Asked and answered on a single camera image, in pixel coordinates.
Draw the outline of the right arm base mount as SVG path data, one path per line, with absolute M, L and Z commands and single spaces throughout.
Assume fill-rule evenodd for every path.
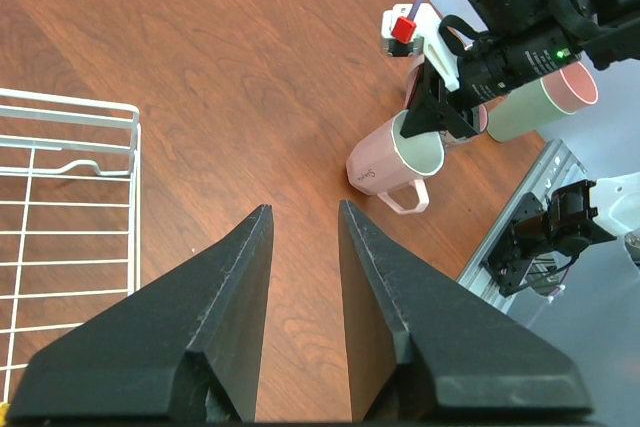
M 561 187 L 552 193 L 545 210 L 515 220 L 503 231 L 486 260 L 486 269 L 503 296 L 543 286 L 551 277 L 568 272 L 588 247 L 615 239 L 595 222 L 599 214 L 591 200 L 595 186 L 593 180 L 581 180 Z M 527 280 L 533 261 L 552 252 L 569 262 L 548 267 Z

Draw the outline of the pink ghost pattern mug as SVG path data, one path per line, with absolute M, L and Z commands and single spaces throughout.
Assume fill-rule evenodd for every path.
M 447 100 L 447 95 L 439 74 L 427 64 L 423 55 L 418 56 L 408 74 L 400 135 L 409 139 L 437 133 L 443 145 L 449 148 L 486 131 L 488 111 L 483 104 L 456 108 Z

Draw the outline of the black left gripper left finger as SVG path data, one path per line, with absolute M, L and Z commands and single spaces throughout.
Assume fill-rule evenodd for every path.
M 37 352 L 11 422 L 251 422 L 274 219 L 217 243 Z

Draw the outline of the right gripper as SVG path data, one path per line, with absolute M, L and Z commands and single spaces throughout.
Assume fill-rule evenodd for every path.
M 581 58 L 581 49 L 555 22 L 543 22 L 517 34 L 477 32 L 448 15 L 438 28 L 457 57 L 459 88 L 445 97 L 444 83 L 430 66 L 414 71 L 400 134 L 412 138 L 447 131 L 454 138 L 483 132 L 483 104 L 556 72 Z

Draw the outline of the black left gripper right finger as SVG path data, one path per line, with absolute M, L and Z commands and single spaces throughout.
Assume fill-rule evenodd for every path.
M 575 362 L 342 201 L 338 244 L 356 421 L 581 422 Z

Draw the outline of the yellow mug black handle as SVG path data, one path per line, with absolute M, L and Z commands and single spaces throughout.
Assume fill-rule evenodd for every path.
M 3 426 L 6 423 L 6 415 L 9 409 L 8 403 L 0 404 L 0 425 Z

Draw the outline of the pink faceted mug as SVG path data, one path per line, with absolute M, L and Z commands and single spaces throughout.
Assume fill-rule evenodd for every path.
M 425 180 L 442 168 L 445 150 L 437 132 L 405 138 L 400 130 L 405 110 L 361 140 L 346 161 L 347 178 L 358 191 L 376 196 L 399 215 L 422 213 L 430 198 Z M 391 194 L 406 187 L 414 189 L 417 203 L 404 208 Z

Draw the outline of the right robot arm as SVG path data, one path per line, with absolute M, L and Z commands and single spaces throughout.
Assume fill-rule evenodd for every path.
M 593 85 L 582 57 L 605 70 L 639 56 L 639 0 L 467 1 L 483 30 L 440 16 L 426 0 L 385 14 L 390 55 L 421 59 L 399 125 L 404 138 L 520 136 L 545 109 L 572 113 L 585 103 Z

